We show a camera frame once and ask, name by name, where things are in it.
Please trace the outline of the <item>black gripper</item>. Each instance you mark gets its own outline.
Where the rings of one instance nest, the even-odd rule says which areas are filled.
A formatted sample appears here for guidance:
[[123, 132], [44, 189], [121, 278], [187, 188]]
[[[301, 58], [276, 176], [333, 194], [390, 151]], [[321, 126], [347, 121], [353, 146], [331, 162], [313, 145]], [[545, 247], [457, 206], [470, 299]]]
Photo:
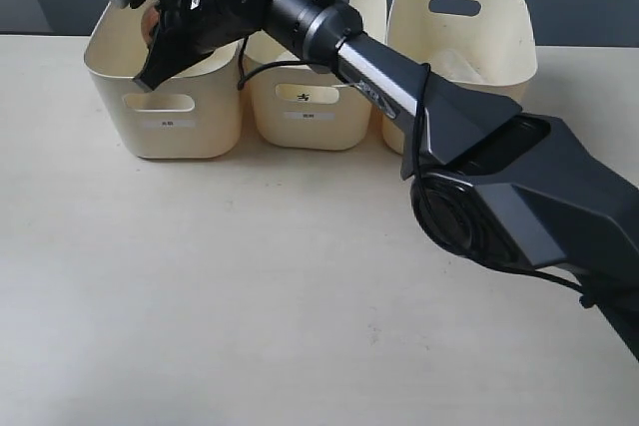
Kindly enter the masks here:
[[133, 82], [153, 92], [211, 57], [219, 48], [262, 29], [265, 0], [177, 0], [157, 5], [160, 21], [141, 29], [147, 55]]

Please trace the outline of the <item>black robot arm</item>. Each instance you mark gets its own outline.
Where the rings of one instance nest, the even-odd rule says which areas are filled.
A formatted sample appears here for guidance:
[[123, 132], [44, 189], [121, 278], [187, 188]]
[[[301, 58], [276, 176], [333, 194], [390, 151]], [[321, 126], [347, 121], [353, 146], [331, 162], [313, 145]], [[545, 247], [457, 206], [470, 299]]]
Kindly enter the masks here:
[[401, 174], [423, 231], [484, 267], [545, 278], [558, 266], [586, 308], [638, 347], [638, 191], [566, 124], [461, 88], [371, 38], [342, 0], [159, 0], [137, 82], [156, 89], [262, 31], [359, 90], [405, 135]]

